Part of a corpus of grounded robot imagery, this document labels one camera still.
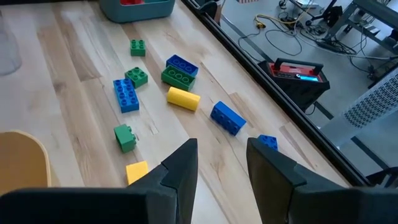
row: yellow lego brick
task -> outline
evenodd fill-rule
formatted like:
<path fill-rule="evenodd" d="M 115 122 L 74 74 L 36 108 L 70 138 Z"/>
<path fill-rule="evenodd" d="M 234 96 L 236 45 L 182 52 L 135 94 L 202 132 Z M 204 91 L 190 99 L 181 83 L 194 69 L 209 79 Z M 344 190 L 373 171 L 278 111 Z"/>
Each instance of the yellow lego brick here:
<path fill-rule="evenodd" d="M 170 87 L 167 93 L 167 102 L 182 106 L 183 108 L 196 111 L 199 105 L 200 96 L 178 88 Z"/>
<path fill-rule="evenodd" d="M 126 166 L 127 182 L 132 184 L 148 173 L 147 161 L 137 162 Z"/>

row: lego duplo brick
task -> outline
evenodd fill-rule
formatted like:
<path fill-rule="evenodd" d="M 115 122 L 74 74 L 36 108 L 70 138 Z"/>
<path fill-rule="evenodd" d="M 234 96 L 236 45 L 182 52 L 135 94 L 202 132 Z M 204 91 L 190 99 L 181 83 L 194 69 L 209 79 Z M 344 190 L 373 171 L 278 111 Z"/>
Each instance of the lego duplo brick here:
<path fill-rule="evenodd" d="M 129 78 L 114 80 L 113 86 L 122 113 L 139 110 L 136 91 Z"/>
<path fill-rule="evenodd" d="M 138 88 L 148 82 L 148 75 L 139 67 L 135 67 L 132 70 L 126 72 L 124 76 L 131 79 L 134 88 Z"/>
<path fill-rule="evenodd" d="M 187 73 L 192 77 L 195 77 L 198 74 L 198 67 L 182 59 L 178 55 L 173 55 L 166 61 L 166 67 L 169 65 L 172 65 L 173 67 Z"/>
<path fill-rule="evenodd" d="M 122 124 L 113 129 L 116 140 L 123 153 L 132 151 L 136 146 L 136 136 L 131 132 L 131 128 Z"/>
<path fill-rule="evenodd" d="M 278 142 L 275 137 L 261 134 L 257 139 L 271 149 L 278 151 Z"/>
<path fill-rule="evenodd" d="M 230 134 L 236 135 L 238 131 L 243 127 L 246 121 L 235 113 L 231 108 L 219 101 L 213 107 L 213 111 L 210 114 L 211 118 L 221 125 Z"/>
<path fill-rule="evenodd" d="M 130 43 L 130 54 L 131 56 L 144 57 L 146 54 L 145 41 L 143 40 L 131 40 Z"/>
<path fill-rule="evenodd" d="M 126 166 L 127 183 L 131 185 L 148 173 L 147 161 L 137 162 Z"/>
<path fill-rule="evenodd" d="M 186 109 L 196 111 L 199 105 L 200 96 L 193 93 L 170 87 L 167 93 L 167 102 L 182 106 Z"/>
<path fill-rule="evenodd" d="M 162 72 L 162 81 L 175 88 L 190 91 L 195 83 L 195 78 L 169 65 Z"/>

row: green 2x4 brick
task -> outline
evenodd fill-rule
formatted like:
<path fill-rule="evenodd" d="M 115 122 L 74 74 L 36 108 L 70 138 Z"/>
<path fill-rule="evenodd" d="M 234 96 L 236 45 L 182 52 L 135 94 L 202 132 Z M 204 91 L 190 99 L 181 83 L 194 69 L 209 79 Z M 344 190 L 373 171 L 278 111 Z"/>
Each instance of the green 2x4 brick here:
<path fill-rule="evenodd" d="M 162 81 L 175 88 L 190 91 L 195 83 L 195 78 L 169 65 L 162 72 Z"/>

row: blue lego brick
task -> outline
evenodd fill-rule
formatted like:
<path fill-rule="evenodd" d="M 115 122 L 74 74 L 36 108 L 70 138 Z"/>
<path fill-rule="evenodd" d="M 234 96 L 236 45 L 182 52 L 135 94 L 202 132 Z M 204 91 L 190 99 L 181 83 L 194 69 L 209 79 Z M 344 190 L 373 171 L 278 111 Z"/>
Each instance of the blue lego brick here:
<path fill-rule="evenodd" d="M 230 134 L 236 135 L 246 121 L 237 115 L 233 110 L 231 110 L 223 102 L 219 101 L 213 107 L 213 111 L 210 114 L 219 125 L 221 125 Z"/>
<path fill-rule="evenodd" d="M 186 60 L 180 58 L 177 55 L 171 56 L 166 61 L 166 67 L 169 65 L 185 72 L 186 74 L 192 77 L 195 77 L 198 74 L 198 67 L 192 65 L 191 63 L 187 62 Z"/>
<path fill-rule="evenodd" d="M 260 134 L 257 139 L 271 149 L 278 151 L 278 142 L 275 137 Z"/>
<path fill-rule="evenodd" d="M 129 78 L 113 81 L 114 92 L 119 101 L 122 113 L 139 110 L 139 102 L 136 91 Z"/>

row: yellow cylinder block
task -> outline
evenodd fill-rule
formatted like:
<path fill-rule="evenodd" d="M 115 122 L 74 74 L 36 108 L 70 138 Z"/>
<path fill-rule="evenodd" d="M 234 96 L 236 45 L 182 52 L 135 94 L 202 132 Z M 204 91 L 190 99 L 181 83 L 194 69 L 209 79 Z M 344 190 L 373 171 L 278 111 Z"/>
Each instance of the yellow cylinder block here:
<path fill-rule="evenodd" d="M 183 108 L 196 111 L 199 105 L 200 96 L 193 93 L 170 87 L 167 93 L 167 102 L 182 106 Z"/>

